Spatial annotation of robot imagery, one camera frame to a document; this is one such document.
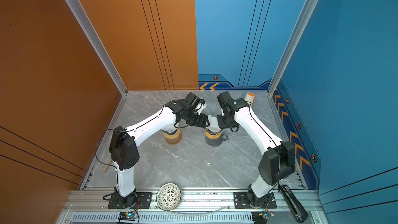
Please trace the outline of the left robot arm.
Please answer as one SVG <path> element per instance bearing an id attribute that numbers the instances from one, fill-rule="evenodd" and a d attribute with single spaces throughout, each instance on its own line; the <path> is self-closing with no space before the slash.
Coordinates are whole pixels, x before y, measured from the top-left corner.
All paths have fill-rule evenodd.
<path id="1" fill-rule="evenodd" d="M 135 193 L 134 166 L 140 159 L 138 147 L 158 131 L 172 128 L 171 133 L 175 133 L 177 123 L 182 120 L 188 126 L 208 127 L 208 117 L 202 113 L 205 107 L 205 100 L 190 92 L 184 99 L 164 104 L 158 112 L 135 125 L 113 129 L 109 152 L 116 168 L 116 192 L 120 197 L 130 197 Z"/>

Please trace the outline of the white paper coffee filter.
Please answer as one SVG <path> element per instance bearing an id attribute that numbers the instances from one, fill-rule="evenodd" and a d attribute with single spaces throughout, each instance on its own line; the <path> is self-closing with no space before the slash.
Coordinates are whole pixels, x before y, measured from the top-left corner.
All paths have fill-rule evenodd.
<path id="1" fill-rule="evenodd" d="M 162 132 L 168 135 L 174 135 L 179 132 L 179 129 L 178 128 L 162 129 Z"/>

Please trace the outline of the coffee filter box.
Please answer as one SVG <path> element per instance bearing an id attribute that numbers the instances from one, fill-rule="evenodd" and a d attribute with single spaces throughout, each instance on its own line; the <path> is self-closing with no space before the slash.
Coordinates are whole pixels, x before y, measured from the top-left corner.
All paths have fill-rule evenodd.
<path id="1" fill-rule="evenodd" d="M 254 105 L 255 95 L 253 93 L 248 92 L 245 96 L 245 101 L 249 104 L 250 107 Z"/>

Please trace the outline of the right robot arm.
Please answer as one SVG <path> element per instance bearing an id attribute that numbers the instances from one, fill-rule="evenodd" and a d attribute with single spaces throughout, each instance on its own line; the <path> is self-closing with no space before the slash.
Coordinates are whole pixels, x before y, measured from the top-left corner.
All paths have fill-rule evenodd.
<path id="1" fill-rule="evenodd" d="M 296 171 L 293 144 L 275 135 L 254 113 L 245 99 L 233 99 L 229 92 L 217 96 L 222 114 L 217 116 L 220 129 L 243 128 L 262 153 L 259 177 L 248 187 L 250 204 L 261 207 L 278 183 Z"/>

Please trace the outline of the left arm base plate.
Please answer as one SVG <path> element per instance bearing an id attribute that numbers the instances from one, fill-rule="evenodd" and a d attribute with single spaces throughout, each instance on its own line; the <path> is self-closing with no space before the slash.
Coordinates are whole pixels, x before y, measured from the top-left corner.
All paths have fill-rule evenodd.
<path id="1" fill-rule="evenodd" d="M 120 196 L 118 191 L 110 194 L 108 209 L 149 209 L 152 192 L 132 192 L 126 197 Z"/>

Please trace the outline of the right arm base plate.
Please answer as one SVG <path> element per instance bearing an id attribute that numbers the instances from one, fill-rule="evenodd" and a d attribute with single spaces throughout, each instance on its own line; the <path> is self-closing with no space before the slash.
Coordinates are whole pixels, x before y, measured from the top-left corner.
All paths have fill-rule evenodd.
<path id="1" fill-rule="evenodd" d="M 259 206 L 254 206 L 253 204 L 250 203 L 246 191 L 234 192 L 233 196 L 234 196 L 234 207 L 237 209 L 243 209 L 243 208 L 276 209 L 277 208 L 277 202 L 272 192 L 263 197 L 263 200 L 260 201 L 261 205 Z"/>

